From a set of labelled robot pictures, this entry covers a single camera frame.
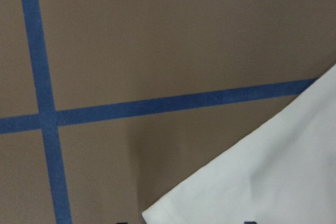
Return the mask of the white long-sleeve printed shirt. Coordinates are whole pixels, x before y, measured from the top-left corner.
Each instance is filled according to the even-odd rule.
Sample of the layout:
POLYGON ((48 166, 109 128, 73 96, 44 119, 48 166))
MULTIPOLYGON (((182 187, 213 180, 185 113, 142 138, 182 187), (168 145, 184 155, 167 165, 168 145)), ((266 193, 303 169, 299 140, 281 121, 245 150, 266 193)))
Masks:
POLYGON ((335 68, 142 216, 146 223, 335 223, 335 68))

